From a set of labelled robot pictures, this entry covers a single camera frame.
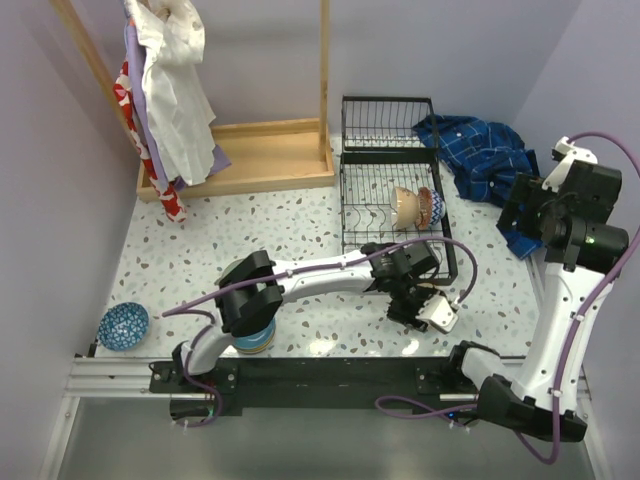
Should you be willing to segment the red blue patterned bowl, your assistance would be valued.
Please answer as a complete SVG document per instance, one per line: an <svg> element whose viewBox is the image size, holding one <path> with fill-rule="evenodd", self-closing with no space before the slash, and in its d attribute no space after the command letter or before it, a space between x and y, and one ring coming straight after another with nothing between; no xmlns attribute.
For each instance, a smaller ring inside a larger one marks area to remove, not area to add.
<svg viewBox="0 0 640 480"><path fill-rule="evenodd" d="M433 189L420 187L417 198L419 200L419 216L415 222L419 230L435 227L446 214L446 203L441 195Z"/></svg>

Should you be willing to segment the cream beige bowl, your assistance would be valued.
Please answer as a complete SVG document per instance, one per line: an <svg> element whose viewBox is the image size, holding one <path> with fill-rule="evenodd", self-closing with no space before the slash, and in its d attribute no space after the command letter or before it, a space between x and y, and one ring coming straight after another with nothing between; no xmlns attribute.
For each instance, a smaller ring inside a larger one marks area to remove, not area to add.
<svg viewBox="0 0 640 480"><path fill-rule="evenodd" d="M417 195L404 187L394 187L391 192L392 226L395 230L403 230L414 225L419 216L419 200Z"/></svg>

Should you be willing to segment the black wire dish rack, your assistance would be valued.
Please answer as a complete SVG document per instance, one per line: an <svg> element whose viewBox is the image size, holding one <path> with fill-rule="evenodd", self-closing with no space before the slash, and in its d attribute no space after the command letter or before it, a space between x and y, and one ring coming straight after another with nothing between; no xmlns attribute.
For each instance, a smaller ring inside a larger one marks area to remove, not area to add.
<svg viewBox="0 0 640 480"><path fill-rule="evenodd" d="M452 236L434 204L426 227L399 227L396 190L422 187L444 198L439 131L428 97L345 95L341 100L340 202L342 251L421 235Z"/></svg>

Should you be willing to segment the white black striped bowl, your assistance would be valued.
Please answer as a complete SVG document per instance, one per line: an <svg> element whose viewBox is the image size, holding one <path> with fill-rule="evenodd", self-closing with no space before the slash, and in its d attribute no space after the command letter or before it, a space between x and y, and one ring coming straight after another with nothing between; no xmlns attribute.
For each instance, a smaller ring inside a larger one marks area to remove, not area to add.
<svg viewBox="0 0 640 480"><path fill-rule="evenodd" d="M432 283L427 283L427 282L418 283L415 286L416 288L421 288L421 289L438 290L438 287L436 285Z"/></svg>

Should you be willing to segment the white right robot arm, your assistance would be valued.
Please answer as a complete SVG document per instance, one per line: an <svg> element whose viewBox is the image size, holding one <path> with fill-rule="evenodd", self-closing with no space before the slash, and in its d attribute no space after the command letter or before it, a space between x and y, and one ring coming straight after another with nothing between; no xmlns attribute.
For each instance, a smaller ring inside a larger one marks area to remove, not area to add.
<svg viewBox="0 0 640 480"><path fill-rule="evenodd" d="M546 249L544 297L528 354L513 374L499 354L475 342L457 345L445 369L459 393L478 390L478 419L549 442L580 442L578 377L596 316L629 248L626 230L607 221L620 171L586 161L559 165L542 179L517 176L498 227Z"/></svg>

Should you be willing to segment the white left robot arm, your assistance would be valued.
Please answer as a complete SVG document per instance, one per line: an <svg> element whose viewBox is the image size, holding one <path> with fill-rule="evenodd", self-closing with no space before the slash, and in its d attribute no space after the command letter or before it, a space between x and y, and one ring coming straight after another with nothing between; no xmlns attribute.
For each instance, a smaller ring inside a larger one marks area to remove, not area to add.
<svg viewBox="0 0 640 480"><path fill-rule="evenodd" d="M264 250L229 266L218 289L163 315L206 316L210 325L172 352L171 378L185 392L196 392L224 351L260 353L276 332L276 314L284 304L334 292L383 293L390 297L392 318L409 325L431 293L420 284L439 271L439 261L424 241L369 243L330 258L276 261Z"/></svg>

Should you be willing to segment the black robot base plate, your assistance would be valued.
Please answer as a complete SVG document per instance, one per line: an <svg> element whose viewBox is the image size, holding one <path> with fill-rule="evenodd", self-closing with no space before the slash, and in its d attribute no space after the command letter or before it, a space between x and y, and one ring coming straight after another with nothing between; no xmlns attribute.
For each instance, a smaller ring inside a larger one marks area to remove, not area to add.
<svg viewBox="0 0 640 480"><path fill-rule="evenodd" d="M369 409L397 395L435 408L472 403L477 389L445 357L222 358L191 384L172 361L150 364L149 391L174 420L253 408Z"/></svg>

